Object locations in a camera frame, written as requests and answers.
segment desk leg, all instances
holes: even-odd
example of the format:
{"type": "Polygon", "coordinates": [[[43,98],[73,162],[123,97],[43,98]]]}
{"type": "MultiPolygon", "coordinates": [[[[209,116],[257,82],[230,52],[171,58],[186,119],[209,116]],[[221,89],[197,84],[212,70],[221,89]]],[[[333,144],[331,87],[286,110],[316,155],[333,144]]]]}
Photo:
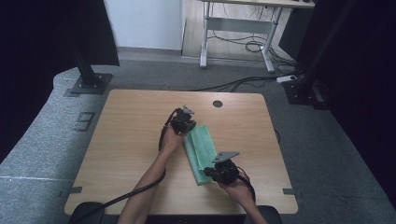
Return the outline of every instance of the desk leg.
{"type": "Polygon", "coordinates": [[[267,66],[267,70],[268,70],[269,73],[274,73],[275,72],[275,69],[274,69],[274,67],[272,65],[272,62],[271,62],[271,58],[270,58],[270,56],[268,54],[268,50],[271,47],[271,42],[272,42],[272,40],[274,38],[274,34],[275,34],[275,31],[276,31],[277,24],[279,22],[280,14],[282,13],[282,9],[283,9],[283,7],[277,7],[276,8],[275,19],[273,20],[273,24],[271,26],[270,33],[267,36],[267,42],[265,43],[265,47],[262,49],[262,57],[264,58],[265,65],[267,66]]]}
{"type": "Polygon", "coordinates": [[[204,20],[204,40],[202,41],[202,46],[201,46],[201,62],[200,62],[200,67],[201,68],[206,68],[206,58],[207,58],[207,23],[209,21],[209,9],[210,9],[210,3],[208,2],[205,4],[205,20],[204,20]]]}

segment green cloth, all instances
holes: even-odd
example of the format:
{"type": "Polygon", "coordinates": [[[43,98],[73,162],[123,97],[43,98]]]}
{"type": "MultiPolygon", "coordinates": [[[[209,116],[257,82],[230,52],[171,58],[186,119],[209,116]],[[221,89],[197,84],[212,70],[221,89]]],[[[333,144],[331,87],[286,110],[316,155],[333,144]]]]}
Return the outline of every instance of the green cloth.
{"type": "Polygon", "coordinates": [[[184,137],[184,147],[190,161],[191,169],[197,185],[203,185],[212,178],[206,176],[204,169],[214,167],[213,159],[217,156],[212,137],[206,125],[196,126],[186,137],[184,137]]]}

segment table top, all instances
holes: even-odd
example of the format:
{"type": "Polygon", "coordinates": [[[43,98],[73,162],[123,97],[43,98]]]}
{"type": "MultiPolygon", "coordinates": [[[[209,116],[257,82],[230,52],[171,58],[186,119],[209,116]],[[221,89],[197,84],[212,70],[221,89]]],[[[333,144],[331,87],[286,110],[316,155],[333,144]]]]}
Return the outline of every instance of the table top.
{"type": "Polygon", "coordinates": [[[241,5],[255,5],[255,6],[268,6],[268,7],[302,7],[311,8],[315,3],[310,0],[308,3],[303,0],[201,0],[203,2],[212,3],[226,3],[226,4],[241,4],[241,5]]]}
{"type": "MultiPolygon", "coordinates": [[[[186,105],[195,112],[192,119],[206,124],[217,152],[240,151],[233,162],[249,175],[256,190],[257,204],[275,207],[281,214],[293,214],[298,206],[285,163],[262,95],[257,93],[114,90],[106,100],[69,195],[66,214],[83,202],[109,202],[130,192],[158,153],[163,124],[171,112],[186,105]],[[214,107],[221,101],[222,107],[214,107]]],[[[211,182],[197,186],[184,148],[172,156],[166,167],[152,215],[244,214],[211,182]]],[[[119,214],[126,200],[111,205],[106,214],[119,214]]]]}

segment hand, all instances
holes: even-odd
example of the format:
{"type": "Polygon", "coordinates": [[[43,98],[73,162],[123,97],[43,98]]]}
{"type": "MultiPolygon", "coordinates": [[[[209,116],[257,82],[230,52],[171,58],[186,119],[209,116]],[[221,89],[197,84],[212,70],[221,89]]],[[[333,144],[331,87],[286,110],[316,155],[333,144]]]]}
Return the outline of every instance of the hand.
{"type": "Polygon", "coordinates": [[[166,127],[161,151],[173,153],[183,143],[184,134],[176,134],[171,125],[166,127]]]}
{"type": "MultiPolygon", "coordinates": [[[[239,174],[245,179],[248,179],[248,177],[244,173],[240,172],[239,174]]],[[[254,203],[248,186],[240,179],[236,179],[230,185],[224,185],[219,183],[219,186],[228,193],[231,199],[233,199],[236,203],[239,203],[242,206],[245,206],[248,203],[254,203]]]]}

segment human arm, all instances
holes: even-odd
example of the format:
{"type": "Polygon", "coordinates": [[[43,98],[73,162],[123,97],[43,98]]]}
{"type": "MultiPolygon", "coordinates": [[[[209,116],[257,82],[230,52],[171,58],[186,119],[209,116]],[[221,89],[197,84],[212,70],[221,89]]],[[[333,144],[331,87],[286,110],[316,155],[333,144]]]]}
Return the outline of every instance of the human arm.
{"type": "Polygon", "coordinates": [[[247,215],[250,217],[252,223],[268,224],[268,222],[262,216],[262,213],[260,212],[256,203],[253,201],[253,197],[250,190],[248,189],[248,186],[242,182],[242,180],[236,179],[230,185],[219,183],[219,186],[228,193],[231,199],[242,206],[247,215]]]}
{"type": "MultiPolygon", "coordinates": [[[[163,146],[160,150],[154,163],[147,169],[147,171],[140,178],[134,189],[142,188],[161,177],[165,170],[166,163],[172,156],[174,151],[182,145],[183,136],[177,135],[173,131],[171,126],[168,126],[163,136],[163,146]]],[[[158,185],[151,189],[145,190],[134,197],[131,197],[126,202],[122,212],[120,214],[118,223],[119,224],[131,224],[131,223],[145,223],[149,210],[154,203],[156,193],[158,191],[158,185]]]]}

